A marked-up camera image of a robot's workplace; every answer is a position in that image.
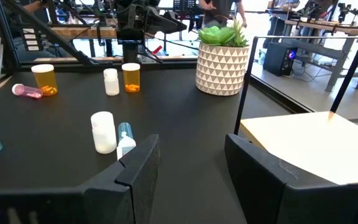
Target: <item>white cap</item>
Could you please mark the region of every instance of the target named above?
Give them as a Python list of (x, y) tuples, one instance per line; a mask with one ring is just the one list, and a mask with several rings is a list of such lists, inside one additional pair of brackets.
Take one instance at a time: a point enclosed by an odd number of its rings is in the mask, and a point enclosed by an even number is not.
[(107, 68), (103, 71), (104, 78), (107, 78), (108, 80), (113, 80), (118, 77), (117, 69), (115, 68)]
[(138, 63), (125, 63), (121, 68), (125, 71), (136, 71), (140, 70), (140, 65)]
[(54, 67), (50, 64), (41, 64), (41, 65), (35, 65), (31, 67), (31, 72), (34, 73), (44, 73), (44, 72), (50, 72), (53, 71)]
[(107, 111), (97, 112), (91, 116), (92, 128), (108, 128), (114, 127), (114, 118), (112, 113)]
[(13, 94), (15, 94), (16, 96), (20, 96), (22, 93), (19, 93), (19, 92), (17, 92), (16, 91), (16, 87), (18, 87), (18, 86), (23, 86), (23, 84), (20, 84), (20, 83), (18, 83), (18, 84), (15, 84), (15, 85), (13, 85), (13, 87), (12, 87), (12, 92), (13, 92)]

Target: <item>computer tower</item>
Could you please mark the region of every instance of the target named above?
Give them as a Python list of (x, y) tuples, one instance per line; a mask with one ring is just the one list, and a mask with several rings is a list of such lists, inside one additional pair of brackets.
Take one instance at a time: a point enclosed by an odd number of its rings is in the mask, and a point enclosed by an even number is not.
[(268, 43), (264, 70), (276, 76), (290, 75), (297, 50), (297, 47), (293, 47), (289, 44), (278, 42)]

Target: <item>red object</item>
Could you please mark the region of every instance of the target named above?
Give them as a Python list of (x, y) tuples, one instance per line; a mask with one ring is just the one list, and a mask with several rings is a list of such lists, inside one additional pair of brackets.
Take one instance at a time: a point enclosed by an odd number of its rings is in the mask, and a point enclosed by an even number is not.
[(161, 50), (161, 45), (153, 51), (153, 55), (157, 54)]
[(328, 14), (328, 12), (323, 12), (322, 15), (320, 15), (320, 18), (322, 19), (322, 18), (326, 17), (327, 14)]

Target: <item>white pill bottle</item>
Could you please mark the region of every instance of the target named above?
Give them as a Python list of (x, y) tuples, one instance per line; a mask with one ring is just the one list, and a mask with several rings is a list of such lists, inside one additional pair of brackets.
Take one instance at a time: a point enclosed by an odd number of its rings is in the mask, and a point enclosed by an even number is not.
[(104, 87), (106, 94), (109, 96), (116, 96), (119, 94), (119, 83), (117, 70), (114, 68), (107, 68), (103, 71)]
[(93, 141), (96, 151), (109, 154), (117, 148), (116, 127), (112, 113), (97, 112), (91, 117)]

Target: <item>white geometric planter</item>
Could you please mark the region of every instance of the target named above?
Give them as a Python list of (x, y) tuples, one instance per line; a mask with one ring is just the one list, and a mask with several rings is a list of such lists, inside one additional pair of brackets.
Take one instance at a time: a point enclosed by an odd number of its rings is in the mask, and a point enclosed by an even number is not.
[(240, 92), (248, 66), (249, 47), (219, 47), (200, 43), (196, 86), (218, 96)]

